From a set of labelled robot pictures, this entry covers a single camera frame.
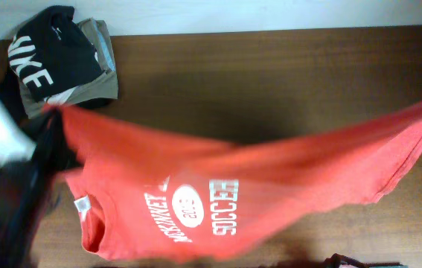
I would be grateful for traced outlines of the red orange t-shirt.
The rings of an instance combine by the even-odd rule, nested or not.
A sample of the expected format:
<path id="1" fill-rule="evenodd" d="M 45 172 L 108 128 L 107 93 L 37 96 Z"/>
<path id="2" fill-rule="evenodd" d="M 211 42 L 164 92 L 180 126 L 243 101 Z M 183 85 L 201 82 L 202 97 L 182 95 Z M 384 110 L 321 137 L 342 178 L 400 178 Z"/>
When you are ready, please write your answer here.
<path id="1" fill-rule="evenodd" d="M 108 261 L 225 260 L 299 218 L 391 192 L 422 154 L 422 101 L 319 135 L 241 145 L 76 106 L 59 113 L 85 250 Z"/>

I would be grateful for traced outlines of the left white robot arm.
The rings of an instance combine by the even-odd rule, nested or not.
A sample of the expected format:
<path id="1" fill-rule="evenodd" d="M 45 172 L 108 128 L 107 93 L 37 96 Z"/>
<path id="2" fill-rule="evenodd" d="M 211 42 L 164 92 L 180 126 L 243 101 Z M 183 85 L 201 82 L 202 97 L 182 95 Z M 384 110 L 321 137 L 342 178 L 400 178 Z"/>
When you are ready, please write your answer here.
<path id="1" fill-rule="evenodd" d="M 55 176 L 78 166 L 61 111 L 51 108 L 20 127 L 0 100 L 0 267 L 36 267 L 31 248 L 54 205 Z"/>

